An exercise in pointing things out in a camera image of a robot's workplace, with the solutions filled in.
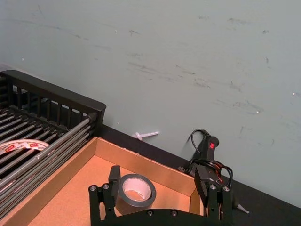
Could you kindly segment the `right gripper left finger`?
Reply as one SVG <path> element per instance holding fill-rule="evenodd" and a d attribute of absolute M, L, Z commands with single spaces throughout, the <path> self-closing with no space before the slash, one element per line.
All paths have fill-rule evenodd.
<path fill-rule="evenodd" d="M 90 204 L 90 220 L 101 220 L 100 203 L 104 204 L 105 220 L 116 218 L 116 206 L 120 184 L 120 166 L 111 167 L 108 182 L 102 186 L 91 185 L 88 188 Z"/>

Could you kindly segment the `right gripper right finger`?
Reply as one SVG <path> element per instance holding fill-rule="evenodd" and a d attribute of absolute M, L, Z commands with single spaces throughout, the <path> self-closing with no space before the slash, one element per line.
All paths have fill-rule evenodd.
<path fill-rule="evenodd" d="M 232 223 L 230 187 L 211 168 L 197 165 L 194 182 L 204 206 L 204 217 L 213 223 Z"/>

